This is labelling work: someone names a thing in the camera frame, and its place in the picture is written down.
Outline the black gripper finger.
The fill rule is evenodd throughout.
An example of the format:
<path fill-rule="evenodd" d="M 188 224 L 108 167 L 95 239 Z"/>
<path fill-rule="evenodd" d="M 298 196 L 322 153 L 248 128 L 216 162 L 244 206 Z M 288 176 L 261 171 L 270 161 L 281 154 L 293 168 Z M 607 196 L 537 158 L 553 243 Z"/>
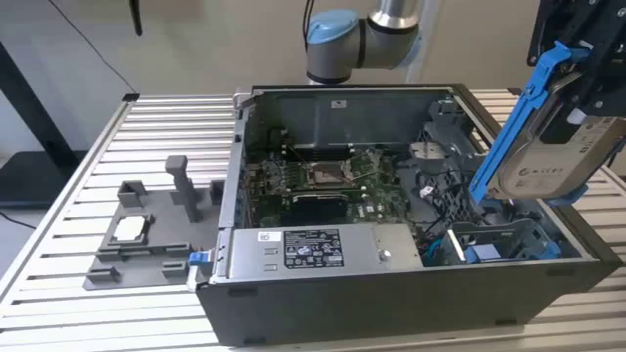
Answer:
<path fill-rule="evenodd" d="M 576 124 L 567 118 L 580 102 L 579 80 L 581 75 L 563 76 L 548 89 L 545 120 L 540 127 L 540 142 L 564 144 L 576 130 Z"/>

